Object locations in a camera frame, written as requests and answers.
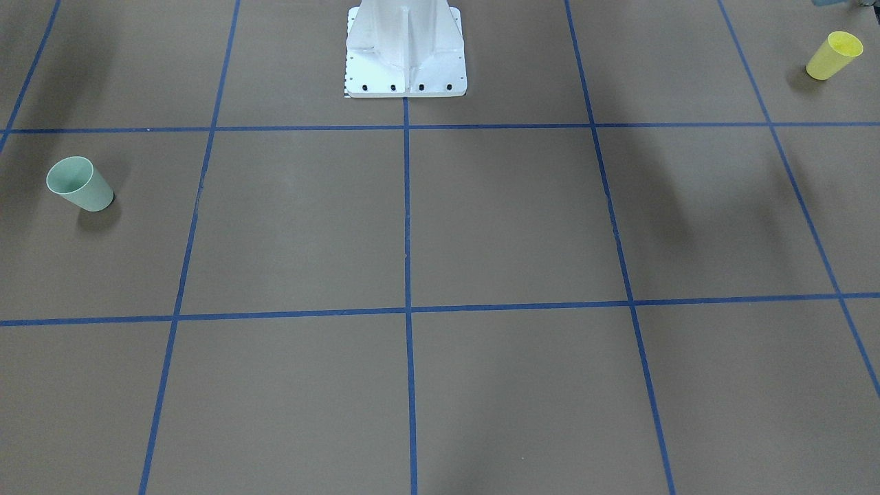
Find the grid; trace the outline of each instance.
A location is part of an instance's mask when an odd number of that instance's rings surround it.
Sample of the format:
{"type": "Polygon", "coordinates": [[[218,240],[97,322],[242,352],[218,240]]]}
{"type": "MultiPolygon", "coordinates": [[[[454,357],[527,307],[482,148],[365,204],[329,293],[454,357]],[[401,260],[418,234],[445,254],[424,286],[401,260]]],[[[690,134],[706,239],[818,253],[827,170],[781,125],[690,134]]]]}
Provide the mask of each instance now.
{"type": "Polygon", "coordinates": [[[575,53],[575,60],[580,83],[583,89],[583,103],[586,106],[589,122],[587,123],[534,123],[534,124],[411,124],[409,102],[407,99],[402,101],[403,123],[402,125],[301,125],[301,126],[219,126],[217,125],[220,109],[224,96],[224,84],[226,74],[229,69],[229,63],[232,48],[235,41],[236,26],[238,23],[238,12],[241,0],[236,0],[234,11],[232,13],[229,35],[225,48],[224,63],[220,74],[219,82],[216,90],[216,100],[214,104],[213,116],[211,124],[208,127],[155,127],[155,128],[95,128],[95,129],[14,129],[13,126],[24,100],[28,86],[31,83],[33,74],[40,62],[40,57],[48,42],[50,34],[62,1],[55,0],[55,5],[46,25],[45,32],[40,42],[39,48],[33,57],[24,84],[18,94],[15,106],[11,112],[9,121],[7,122],[2,138],[0,138],[0,152],[3,151],[6,141],[12,135],[26,134],[111,134],[111,133],[166,133],[166,132],[201,132],[208,133],[208,142],[204,152],[202,162],[201,176],[199,180],[198,191],[196,193],[193,214],[189,228],[186,252],[183,258],[183,265],[180,270],[180,284],[175,300],[173,312],[171,314],[142,314],[142,315],[120,315],[110,317],[85,317],[85,318],[54,318],[54,319],[32,319],[32,320],[5,320],[0,321],[0,327],[36,327],[47,325],[78,325],[78,324],[101,324],[101,323],[131,323],[131,322],[167,322],[170,323],[168,341],[165,350],[165,360],[162,368],[161,379],[156,397],[155,410],[153,413],[152,425],[150,429],[149,443],[146,448],[146,454],[143,465],[143,474],[140,484],[140,493],[147,492],[147,486],[150,479],[150,466],[152,462],[153,449],[155,447],[158,430],[160,427],[160,419],[162,406],[164,401],[165,386],[168,379],[169,368],[172,363],[172,354],[174,350],[174,342],[177,333],[177,327],[181,321],[218,321],[218,320],[247,320],[247,319],[277,319],[277,318],[301,318],[301,317],[321,317],[321,316],[340,316],[340,315],[363,315],[363,314],[403,314],[406,318],[406,339],[407,339],[407,382],[408,382],[408,399],[409,399],[409,454],[410,454],[410,480],[411,492],[415,495],[418,492],[418,462],[417,462],[417,446],[416,446],[416,396],[415,396],[415,373],[414,373],[414,346],[413,346],[413,314],[425,313],[449,313],[449,312],[483,312],[483,311],[517,311],[532,309],[567,309],[567,308],[597,308],[597,307],[626,307],[629,309],[632,320],[633,331],[636,342],[638,343],[639,355],[642,363],[642,372],[644,374],[645,387],[649,397],[651,413],[654,418],[656,428],[656,438],[659,444],[661,456],[663,458],[664,473],[670,494],[676,492],[674,476],[671,469],[669,455],[664,440],[664,430],[661,420],[661,412],[657,406],[654,393],[654,386],[651,379],[649,367],[649,358],[645,351],[642,340],[642,331],[639,323],[638,308],[651,306],[676,306],[676,305],[706,305],[706,304],[743,304],[743,303],[765,303],[777,301],[799,301],[799,300],[834,300],[840,305],[840,310],[845,318],[847,325],[852,333],[854,343],[861,353],[864,361],[865,370],[873,383],[874,389],[880,397],[880,381],[878,381],[876,371],[871,364],[869,355],[865,349],[859,331],[849,313],[847,301],[852,299],[880,299],[880,292],[843,292],[840,289],[837,278],[832,269],[832,265],[823,247],[822,240],[818,229],[816,228],[810,211],[803,199],[803,194],[798,182],[792,172],[788,162],[788,157],[783,149],[781,140],[777,134],[778,128],[785,127],[880,127],[880,122],[776,122],[772,120],[767,110],[764,99],[758,83],[752,73],[752,69],[744,54],[743,48],[737,37],[737,31],[730,15],[725,8],[723,0],[717,0],[718,8],[724,18],[726,26],[730,31],[730,39],[736,47],[739,58],[743,64],[743,68],[749,78],[754,91],[754,96],[759,103],[761,112],[765,120],[763,122],[596,122],[593,114],[593,107],[590,100],[589,91],[589,71],[583,66],[580,46],[577,39],[575,22],[572,18],[571,5],[569,0],[564,0],[566,13],[568,15],[568,27],[570,30],[571,41],[575,53]],[[609,185],[608,178],[605,173],[605,161],[602,154],[601,143],[599,139],[599,129],[613,128],[666,128],[666,127],[720,127],[735,128],[749,127],[767,129],[774,141],[776,150],[779,153],[781,162],[785,167],[786,175],[790,186],[795,193],[797,202],[803,214],[803,220],[809,227],[811,237],[815,243],[828,279],[831,282],[833,292],[828,293],[801,293],[801,294],[767,294],[764,296],[741,296],[741,297],[719,297],[719,298],[686,298],[686,299],[636,299],[630,284],[630,278],[627,272],[627,259],[625,256],[624,242],[620,236],[618,229],[617,217],[614,210],[614,201],[612,188],[609,185]],[[620,263],[621,279],[626,292],[626,299],[621,300],[598,300],[598,301],[568,301],[553,303],[524,303],[524,304],[486,304],[486,305],[457,305],[457,306],[416,306],[413,304],[412,283],[411,283],[411,208],[410,208],[410,136],[413,131],[431,131],[443,129],[588,129],[592,138],[592,143],[596,151],[599,173],[602,179],[602,186],[605,192],[605,199],[608,209],[608,216],[612,228],[612,234],[615,239],[617,255],[620,263]],[[211,151],[214,138],[218,132],[261,132],[261,131],[303,131],[303,130],[320,130],[320,131],[347,131],[347,130],[398,130],[403,134],[403,182],[404,182],[404,198],[405,198],[405,238],[402,240],[405,247],[405,301],[400,307],[360,307],[360,308],[340,308],[329,310],[304,310],[304,311],[276,311],[276,312],[252,312],[252,313],[211,313],[211,314],[188,314],[181,311],[184,293],[187,285],[187,274],[189,271],[189,262],[194,245],[194,239],[197,234],[199,202],[204,188],[205,176],[209,170],[211,151]]]}

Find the vertical blue line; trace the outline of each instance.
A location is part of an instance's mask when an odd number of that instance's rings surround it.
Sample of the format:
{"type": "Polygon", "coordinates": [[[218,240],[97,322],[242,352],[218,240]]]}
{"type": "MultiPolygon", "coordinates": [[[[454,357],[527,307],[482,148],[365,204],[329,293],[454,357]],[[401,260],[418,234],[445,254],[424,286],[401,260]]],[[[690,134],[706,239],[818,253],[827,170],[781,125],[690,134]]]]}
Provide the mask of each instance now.
{"type": "Polygon", "coordinates": [[[770,129],[770,134],[773,136],[773,141],[776,145],[776,151],[779,152],[779,156],[782,159],[782,165],[785,167],[785,173],[788,175],[788,181],[791,183],[791,188],[795,191],[795,197],[797,198],[798,204],[801,206],[801,213],[803,213],[803,218],[807,221],[807,226],[810,228],[810,234],[813,237],[813,242],[816,244],[816,249],[819,252],[819,256],[822,258],[822,263],[825,266],[825,272],[828,274],[829,280],[831,280],[831,285],[834,289],[835,294],[837,295],[838,302],[840,303],[840,309],[843,311],[844,318],[846,318],[847,325],[849,326],[849,331],[853,335],[853,339],[855,340],[855,346],[858,348],[859,353],[862,355],[862,361],[865,364],[865,368],[868,370],[868,376],[871,379],[871,383],[874,385],[874,391],[876,392],[877,397],[880,397],[880,380],[877,379],[874,366],[871,364],[868,352],[865,350],[864,343],[862,342],[862,337],[859,336],[859,330],[856,328],[853,317],[849,313],[849,307],[847,307],[846,299],[843,297],[843,293],[840,290],[840,285],[837,282],[837,277],[834,276],[834,270],[832,270],[831,262],[828,260],[828,255],[822,245],[822,240],[819,238],[819,233],[816,229],[816,225],[813,223],[813,218],[810,215],[810,210],[807,208],[807,203],[803,200],[801,188],[797,185],[795,174],[794,172],[792,172],[791,165],[788,162],[788,156],[786,155],[785,150],[782,147],[782,142],[779,139],[779,134],[776,132],[776,125],[770,118],[770,112],[767,110],[767,107],[764,103],[764,98],[761,97],[761,91],[758,88],[758,82],[755,80],[754,73],[752,73],[752,67],[745,59],[743,46],[739,42],[739,37],[737,36],[737,31],[733,27],[733,23],[730,21],[730,15],[728,14],[727,9],[724,7],[724,1],[717,0],[717,2],[718,8],[721,9],[721,14],[724,17],[724,22],[727,24],[727,29],[728,31],[730,31],[730,38],[733,39],[734,45],[737,46],[739,60],[743,63],[745,73],[749,77],[749,81],[752,83],[752,90],[755,92],[755,97],[758,99],[758,104],[761,107],[761,112],[764,113],[764,118],[766,119],[766,122],[770,129]]]}
{"type": "Polygon", "coordinates": [[[189,235],[187,237],[187,249],[183,255],[183,266],[180,268],[180,282],[178,284],[177,298],[174,301],[174,313],[172,315],[171,329],[168,331],[168,344],[165,347],[165,361],[162,365],[162,375],[159,379],[159,389],[156,394],[156,407],[153,411],[153,420],[150,426],[150,439],[147,441],[147,453],[143,459],[143,472],[141,473],[141,485],[138,490],[139,495],[145,495],[147,492],[147,483],[150,481],[150,468],[152,467],[153,452],[156,447],[156,438],[158,436],[159,423],[162,418],[162,405],[165,402],[165,387],[168,383],[168,373],[171,369],[172,354],[174,352],[174,341],[177,337],[177,326],[180,318],[180,308],[183,305],[183,294],[187,286],[187,274],[189,272],[189,261],[193,253],[193,244],[195,242],[195,229],[199,223],[199,202],[202,199],[202,191],[205,187],[205,175],[208,173],[208,164],[211,158],[211,148],[214,146],[214,135],[216,133],[217,118],[220,115],[220,104],[223,101],[223,91],[226,83],[226,73],[229,70],[229,61],[232,55],[232,43],[235,40],[235,29],[238,24],[238,9],[241,0],[236,0],[235,8],[232,11],[232,22],[229,29],[229,37],[226,41],[226,52],[224,55],[223,68],[220,71],[220,82],[217,85],[216,99],[214,101],[214,114],[211,117],[211,127],[208,133],[208,142],[205,145],[205,157],[202,160],[202,172],[199,177],[199,188],[195,193],[195,204],[193,206],[193,216],[189,224],[189,235]]]}
{"type": "Polygon", "coordinates": [[[404,203],[404,291],[407,317],[407,387],[409,394],[409,490],[419,493],[418,449],[415,437],[415,362],[413,352],[412,257],[410,256],[409,204],[409,100],[403,99],[403,203],[404,203]]]}
{"type": "Polygon", "coordinates": [[[657,406],[656,395],[654,392],[654,381],[651,378],[651,371],[648,363],[648,354],[645,351],[645,344],[642,340],[642,326],[639,323],[639,315],[635,309],[633,298],[633,289],[629,280],[629,272],[627,270],[627,259],[623,253],[623,243],[620,241],[620,230],[617,225],[617,215],[614,213],[614,201],[612,199],[611,188],[608,185],[608,176],[605,173],[605,160],[602,156],[602,147],[599,145],[599,135],[596,127],[596,119],[593,115],[593,106],[590,101],[590,90],[587,86],[587,77],[583,70],[583,61],[581,58],[580,44],[577,42],[577,32],[575,30],[575,21],[571,15],[571,4],[569,0],[565,0],[565,11],[568,16],[568,29],[571,32],[571,42],[575,49],[575,59],[577,60],[577,71],[581,77],[581,87],[583,89],[583,102],[587,107],[587,116],[590,119],[590,132],[593,137],[593,147],[596,149],[596,161],[599,166],[599,174],[602,176],[602,189],[605,191],[605,200],[608,206],[608,216],[611,220],[612,232],[614,234],[614,242],[617,245],[617,256],[620,263],[620,274],[623,276],[624,289],[627,292],[627,305],[629,306],[629,315],[633,322],[633,331],[635,332],[635,341],[639,348],[639,359],[642,362],[642,373],[645,379],[645,388],[648,392],[648,400],[651,406],[651,416],[654,418],[654,428],[656,430],[657,444],[660,448],[660,456],[663,460],[664,474],[666,475],[666,485],[670,495],[675,495],[675,482],[672,478],[672,467],[669,460],[669,454],[666,448],[666,439],[663,432],[663,424],[660,420],[660,409],[657,406]]]}
{"type": "Polygon", "coordinates": [[[40,57],[43,56],[43,50],[46,49],[46,43],[49,40],[49,35],[52,33],[52,27],[55,25],[55,18],[58,17],[58,9],[60,8],[61,0],[55,0],[55,7],[52,8],[52,14],[49,16],[49,21],[46,24],[46,30],[43,32],[43,39],[40,41],[40,46],[37,48],[37,53],[33,56],[31,68],[27,71],[25,82],[21,85],[21,91],[18,92],[18,98],[15,100],[15,107],[12,108],[12,113],[9,115],[9,121],[6,123],[6,128],[3,131],[3,137],[0,137],[0,153],[3,152],[3,148],[6,146],[6,139],[9,138],[10,130],[12,130],[12,124],[15,123],[15,119],[16,117],[18,117],[18,111],[21,109],[21,103],[25,100],[25,93],[27,92],[28,86],[31,85],[33,73],[37,70],[37,63],[40,62],[40,57]]]}

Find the gray surface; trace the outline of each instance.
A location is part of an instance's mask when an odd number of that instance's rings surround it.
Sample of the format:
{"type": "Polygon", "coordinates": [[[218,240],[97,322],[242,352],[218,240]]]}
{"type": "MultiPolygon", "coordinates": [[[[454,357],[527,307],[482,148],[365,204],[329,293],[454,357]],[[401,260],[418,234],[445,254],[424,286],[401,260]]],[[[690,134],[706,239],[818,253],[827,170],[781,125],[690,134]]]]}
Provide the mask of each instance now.
{"type": "Polygon", "coordinates": [[[402,316],[180,325],[151,494],[404,493],[402,316]]]}
{"type": "Polygon", "coordinates": [[[418,314],[420,493],[663,493],[625,308],[418,314]]]}
{"type": "Polygon", "coordinates": [[[414,131],[414,303],[625,299],[588,132],[414,131]]]}
{"type": "Polygon", "coordinates": [[[0,331],[0,490],[135,491],[167,337],[166,323],[0,331]]]}
{"type": "Polygon", "coordinates": [[[725,4],[774,120],[880,121],[880,99],[870,89],[880,67],[880,36],[870,8],[855,1],[822,8],[809,1],[725,4]],[[854,34],[865,52],[831,79],[816,81],[804,66],[833,31],[854,34]]]}
{"type": "Polygon", "coordinates": [[[0,319],[169,314],[204,133],[13,136],[0,155],[0,319]],[[88,213],[46,172],[85,155],[116,193],[88,213]]]}
{"type": "Polygon", "coordinates": [[[62,2],[16,127],[210,125],[233,4],[62,2]]]}
{"type": "Polygon", "coordinates": [[[637,299],[829,292],[766,129],[602,129],[637,299]]]}
{"type": "Polygon", "coordinates": [[[184,310],[400,306],[401,148],[383,130],[218,135],[184,310]]]}
{"type": "Polygon", "coordinates": [[[764,121],[716,2],[574,0],[572,17],[597,122],[764,121]]]}
{"type": "Polygon", "coordinates": [[[837,301],[640,315],[679,493],[876,493],[880,401],[837,301]]]}
{"type": "Polygon", "coordinates": [[[876,291],[880,129],[779,129],[779,134],[840,288],[876,291]]]}
{"type": "MultiPolygon", "coordinates": [[[[220,125],[401,125],[341,97],[356,3],[242,1],[220,125]]],[[[724,3],[773,119],[880,121],[873,12],[724,3]],[[865,55],[805,80],[835,28],[865,55]]],[[[70,133],[209,125],[234,4],[61,4],[0,137],[0,493],[136,493],[145,459],[147,495],[669,493],[634,314],[595,307],[627,295],[591,130],[522,125],[587,122],[566,3],[453,2],[468,94],[409,105],[523,129],[70,133]],[[45,187],[78,154],[106,211],[45,187]]],[[[4,124],[52,6],[0,2],[4,124]]],[[[598,122],[764,121],[718,2],[571,6],[598,122]]],[[[877,369],[880,127],[777,129],[877,369]]],[[[677,493],[876,493],[880,400],[838,301],[740,299],[832,292],[770,129],[598,138],[634,297],[731,298],[635,313],[677,493]]]]}

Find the yellow cup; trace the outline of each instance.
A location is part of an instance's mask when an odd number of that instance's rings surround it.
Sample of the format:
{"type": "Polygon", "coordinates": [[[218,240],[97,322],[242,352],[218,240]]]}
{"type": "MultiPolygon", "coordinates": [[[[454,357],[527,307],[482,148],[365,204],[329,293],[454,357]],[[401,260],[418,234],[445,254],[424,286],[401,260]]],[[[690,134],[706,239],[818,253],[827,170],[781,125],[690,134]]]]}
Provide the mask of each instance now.
{"type": "Polygon", "coordinates": [[[807,63],[807,74],[824,81],[861,55],[864,49],[862,42],[852,34],[835,31],[828,35],[828,39],[816,50],[810,63],[807,63]]]}

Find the light blue object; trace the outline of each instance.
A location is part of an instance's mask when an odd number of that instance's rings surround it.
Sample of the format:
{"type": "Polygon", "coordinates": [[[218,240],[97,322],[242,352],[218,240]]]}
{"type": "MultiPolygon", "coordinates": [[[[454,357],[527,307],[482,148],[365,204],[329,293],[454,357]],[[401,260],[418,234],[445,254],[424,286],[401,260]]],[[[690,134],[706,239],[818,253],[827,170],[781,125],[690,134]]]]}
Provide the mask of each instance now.
{"type": "Polygon", "coordinates": [[[70,157],[46,175],[49,190],[86,211],[101,211],[113,202],[113,190],[89,159],[70,157]]]}

